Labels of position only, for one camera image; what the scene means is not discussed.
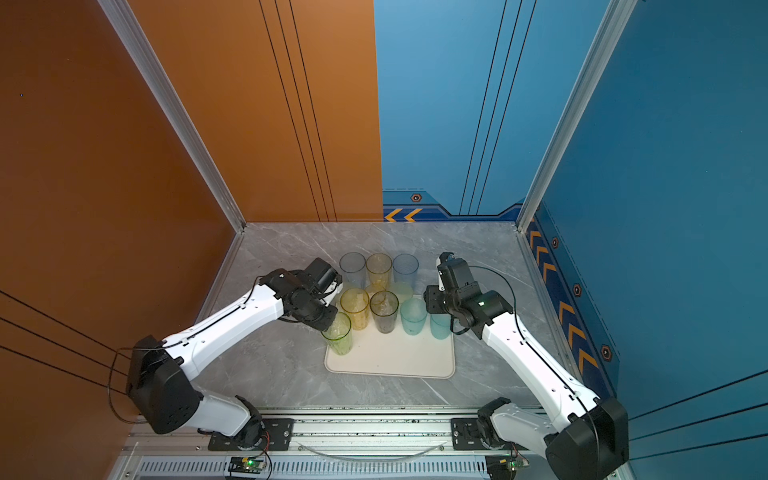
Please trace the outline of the teal glass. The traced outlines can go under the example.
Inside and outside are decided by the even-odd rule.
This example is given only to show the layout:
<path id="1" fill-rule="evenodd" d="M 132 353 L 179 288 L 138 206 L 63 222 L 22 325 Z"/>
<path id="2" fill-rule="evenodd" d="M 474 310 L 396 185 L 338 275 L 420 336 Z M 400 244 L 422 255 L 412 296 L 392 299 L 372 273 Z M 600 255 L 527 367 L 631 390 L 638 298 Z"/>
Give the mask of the teal glass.
<path id="1" fill-rule="evenodd" d="M 450 314 L 431 314 L 430 331 L 437 340 L 445 340 L 452 335 L 452 316 Z"/>
<path id="2" fill-rule="evenodd" d="M 427 316 L 426 303 L 420 298 L 412 297 L 400 305 L 401 322 L 408 335 L 418 335 L 424 327 Z"/>

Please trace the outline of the tall amber glass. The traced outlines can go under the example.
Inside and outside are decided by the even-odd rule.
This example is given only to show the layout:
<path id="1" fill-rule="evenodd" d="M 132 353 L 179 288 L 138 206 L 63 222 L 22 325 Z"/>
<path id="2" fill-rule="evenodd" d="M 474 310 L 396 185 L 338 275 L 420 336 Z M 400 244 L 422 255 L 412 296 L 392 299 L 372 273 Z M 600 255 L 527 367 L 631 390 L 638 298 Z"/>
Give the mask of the tall amber glass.
<path id="1" fill-rule="evenodd" d="M 369 295 L 360 288 L 347 289 L 339 300 L 339 306 L 350 318 L 352 329 L 364 330 L 370 320 Z"/>

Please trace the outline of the tall green glass back row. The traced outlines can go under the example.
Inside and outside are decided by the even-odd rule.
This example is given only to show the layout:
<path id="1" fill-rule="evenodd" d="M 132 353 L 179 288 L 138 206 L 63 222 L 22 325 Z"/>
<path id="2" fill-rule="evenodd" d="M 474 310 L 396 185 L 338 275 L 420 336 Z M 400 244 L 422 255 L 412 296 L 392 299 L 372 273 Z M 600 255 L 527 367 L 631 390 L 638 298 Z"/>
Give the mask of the tall green glass back row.
<path id="1" fill-rule="evenodd" d="M 352 349 L 352 322 L 344 312 L 339 311 L 321 335 L 336 355 L 347 355 Z"/>

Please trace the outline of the tall blue glass back row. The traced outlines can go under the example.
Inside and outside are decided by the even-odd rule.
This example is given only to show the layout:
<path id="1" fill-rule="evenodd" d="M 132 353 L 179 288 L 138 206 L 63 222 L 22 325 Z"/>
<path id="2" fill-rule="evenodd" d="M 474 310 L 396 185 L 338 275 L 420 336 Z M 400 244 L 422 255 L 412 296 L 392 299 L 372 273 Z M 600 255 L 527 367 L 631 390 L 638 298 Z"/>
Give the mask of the tall blue glass back row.
<path id="1" fill-rule="evenodd" d="M 393 272 L 395 281 L 404 283 L 416 289 L 419 260 L 412 254 L 401 253 L 393 259 Z"/>

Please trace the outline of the dark smoky grey glass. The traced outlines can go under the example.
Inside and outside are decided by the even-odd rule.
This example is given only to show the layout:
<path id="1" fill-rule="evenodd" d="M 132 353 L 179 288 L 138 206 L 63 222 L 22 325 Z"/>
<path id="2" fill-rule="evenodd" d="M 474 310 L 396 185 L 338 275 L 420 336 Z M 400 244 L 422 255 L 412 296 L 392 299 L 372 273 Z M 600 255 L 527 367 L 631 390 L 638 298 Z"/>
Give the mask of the dark smoky grey glass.
<path id="1" fill-rule="evenodd" d="M 399 305 L 398 297 L 388 290 L 378 291 L 371 297 L 369 307 L 380 333 L 389 334 L 394 331 Z"/>

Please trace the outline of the short light green glass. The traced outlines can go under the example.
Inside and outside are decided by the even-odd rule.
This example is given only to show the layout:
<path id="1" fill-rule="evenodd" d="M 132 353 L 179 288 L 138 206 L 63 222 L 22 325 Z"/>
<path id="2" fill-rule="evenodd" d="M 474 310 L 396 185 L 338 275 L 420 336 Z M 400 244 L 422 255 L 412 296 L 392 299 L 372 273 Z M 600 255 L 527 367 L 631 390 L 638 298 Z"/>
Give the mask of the short light green glass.
<path id="1" fill-rule="evenodd" d="M 414 295 L 413 288 L 409 283 L 394 282 L 389 285 L 389 290 L 397 297 L 400 303 L 411 299 Z"/>

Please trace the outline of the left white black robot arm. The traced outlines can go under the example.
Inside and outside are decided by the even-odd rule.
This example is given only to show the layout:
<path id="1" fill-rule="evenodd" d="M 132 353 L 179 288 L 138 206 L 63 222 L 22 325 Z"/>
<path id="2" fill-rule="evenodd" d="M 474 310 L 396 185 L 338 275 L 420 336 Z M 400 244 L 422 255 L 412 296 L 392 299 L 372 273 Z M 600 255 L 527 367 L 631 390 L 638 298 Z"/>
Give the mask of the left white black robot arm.
<path id="1" fill-rule="evenodd" d="M 127 396 L 158 435 L 195 428 L 240 449 L 255 447 L 266 435 L 260 412 L 242 396 L 195 386 L 195 379 L 269 323 L 292 320 L 327 331 L 338 314 L 331 301 L 342 287 L 342 275 L 320 258 L 302 270 L 279 268 L 257 277 L 240 298 L 194 326 L 163 340 L 139 340 L 131 350 Z"/>

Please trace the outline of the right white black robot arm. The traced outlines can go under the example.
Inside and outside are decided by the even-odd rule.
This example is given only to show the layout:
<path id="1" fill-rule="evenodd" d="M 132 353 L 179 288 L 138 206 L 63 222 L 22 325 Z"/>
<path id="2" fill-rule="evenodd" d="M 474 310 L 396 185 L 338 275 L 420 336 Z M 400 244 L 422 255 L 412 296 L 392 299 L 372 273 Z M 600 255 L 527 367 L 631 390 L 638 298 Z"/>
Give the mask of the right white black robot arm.
<path id="1" fill-rule="evenodd" d="M 524 381 L 544 412 L 499 398 L 478 412 L 489 444 L 513 443 L 544 457 L 559 479 L 605 479 L 630 459 L 628 413 L 570 374 L 537 341 L 515 299 L 481 290 L 471 266 L 451 252 L 436 262 L 438 282 L 423 298 L 431 314 L 448 314 L 455 335 L 474 333 Z"/>

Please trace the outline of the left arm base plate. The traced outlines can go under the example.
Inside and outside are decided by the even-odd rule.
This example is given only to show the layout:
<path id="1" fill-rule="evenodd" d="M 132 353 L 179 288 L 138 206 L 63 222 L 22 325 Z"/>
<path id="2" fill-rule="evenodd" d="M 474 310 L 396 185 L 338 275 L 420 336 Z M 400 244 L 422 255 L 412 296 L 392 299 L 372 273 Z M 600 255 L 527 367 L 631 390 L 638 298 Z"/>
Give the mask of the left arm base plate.
<path id="1" fill-rule="evenodd" d="M 247 434 L 243 439 L 226 437 L 220 433 L 210 436 L 209 451 L 264 451 L 285 452 L 289 450 L 295 421 L 293 418 L 266 418 L 261 421 L 256 433 Z"/>

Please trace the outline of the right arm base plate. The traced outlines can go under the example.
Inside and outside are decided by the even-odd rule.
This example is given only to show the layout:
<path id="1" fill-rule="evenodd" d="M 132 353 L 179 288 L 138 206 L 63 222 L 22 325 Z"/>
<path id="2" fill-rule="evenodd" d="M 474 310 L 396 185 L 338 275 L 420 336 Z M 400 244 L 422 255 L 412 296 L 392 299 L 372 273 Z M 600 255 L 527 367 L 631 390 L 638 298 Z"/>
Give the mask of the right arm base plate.
<path id="1" fill-rule="evenodd" d="M 452 446 L 456 451 L 509 451 L 513 449 L 510 442 L 486 439 L 482 435 L 477 418 L 452 418 L 450 420 L 450 429 Z"/>

